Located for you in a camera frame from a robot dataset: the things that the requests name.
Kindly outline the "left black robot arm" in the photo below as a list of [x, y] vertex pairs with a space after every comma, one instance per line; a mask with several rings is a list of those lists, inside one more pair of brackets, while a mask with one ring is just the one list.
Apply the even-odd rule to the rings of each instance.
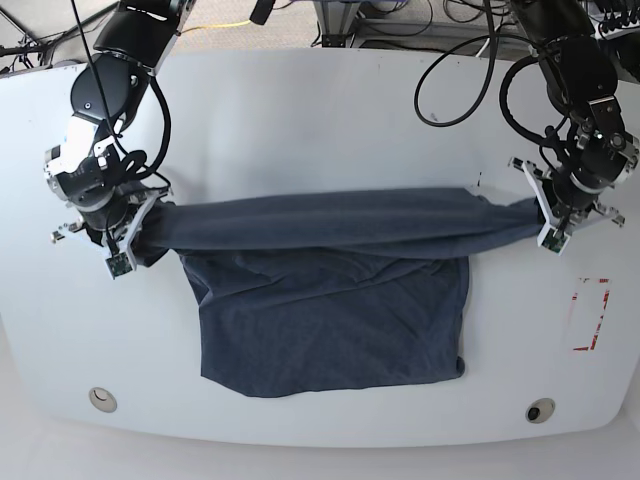
[[[546, 172], [528, 162], [518, 163], [534, 188], [544, 227], [539, 245], [559, 251], [573, 230], [590, 213], [618, 224], [624, 222], [614, 208], [604, 207], [600, 195], [624, 183], [639, 164], [639, 141], [627, 132], [615, 96], [618, 75], [601, 51], [595, 29], [576, 1], [513, 1], [511, 11], [531, 43], [531, 55], [514, 63], [499, 92], [501, 113], [520, 136], [550, 149], [557, 166]], [[539, 135], [520, 125], [508, 106], [508, 91], [515, 76], [538, 65], [547, 82], [554, 108], [569, 122], [565, 138], [548, 126]]]

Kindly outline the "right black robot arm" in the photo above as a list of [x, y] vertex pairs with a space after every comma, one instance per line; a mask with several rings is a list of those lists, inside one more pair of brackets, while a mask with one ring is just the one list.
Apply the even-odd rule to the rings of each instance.
[[[171, 116], [157, 74], [181, 36], [192, 1], [120, 1], [94, 45], [88, 64], [70, 92], [72, 116], [64, 142], [45, 157], [50, 190], [76, 209], [79, 221], [63, 225], [53, 241], [86, 232], [109, 266], [131, 271], [131, 245], [154, 203], [171, 185], [148, 187], [169, 149]], [[126, 149], [121, 141], [147, 91], [153, 92], [163, 122], [153, 158]]]

